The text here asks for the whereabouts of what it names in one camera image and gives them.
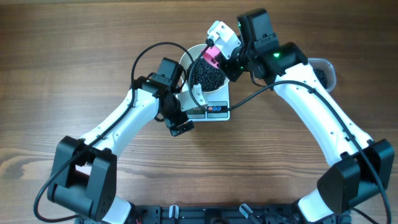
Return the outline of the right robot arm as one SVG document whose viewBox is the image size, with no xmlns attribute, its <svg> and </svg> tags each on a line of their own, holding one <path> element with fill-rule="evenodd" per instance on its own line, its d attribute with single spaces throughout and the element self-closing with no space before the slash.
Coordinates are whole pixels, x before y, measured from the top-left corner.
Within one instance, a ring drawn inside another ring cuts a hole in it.
<svg viewBox="0 0 398 224">
<path fill-rule="evenodd" d="M 241 14 L 237 23 L 237 32 L 219 21 L 207 32 L 220 49 L 216 61 L 221 73 L 232 82 L 243 72 L 264 80 L 298 114 L 329 165 L 315 190 L 298 201 L 303 220 L 319 222 L 375 195 L 385 197 L 394 160 L 391 144 L 373 141 L 352 122 L 299 47 L 279 43 L 265 9 Z"/>
</svg>

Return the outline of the pink scoop blue handle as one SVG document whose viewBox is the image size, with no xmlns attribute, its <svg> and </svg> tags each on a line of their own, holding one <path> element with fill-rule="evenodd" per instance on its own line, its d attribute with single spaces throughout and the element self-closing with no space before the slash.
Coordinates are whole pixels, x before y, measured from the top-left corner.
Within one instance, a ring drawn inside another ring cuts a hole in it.
<svg viewBox="0 0 398 224">
<path fill-rule="evenodd" d="M 216 60 L 216 57 L 221 53 L 220 49 L 216 46 L 209 47 L 206 49 L 205 53 L 203 54 L 202 58 L 211 65 L 212 67 L 219 69 L 219 62 Z"/>
</svg>

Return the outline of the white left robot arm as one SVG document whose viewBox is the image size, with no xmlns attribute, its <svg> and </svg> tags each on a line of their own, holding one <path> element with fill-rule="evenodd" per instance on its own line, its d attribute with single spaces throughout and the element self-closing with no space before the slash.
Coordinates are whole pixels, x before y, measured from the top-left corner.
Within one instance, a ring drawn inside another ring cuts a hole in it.
<svg viewBox="0 0 398 224">
<path fill-rule="evenodd" d="M 158 114 L 172 136 L 193 129 L 175 97 L 184 68 L 163 58 L 157 72 L 135 79 L 124 101 L 95 129 L 57 145 L 47 198 L 75 212 L 75 218 L 134 223 L 135 206 L 116 196 L 117 161 L 139 130 Z"/>
</svg>

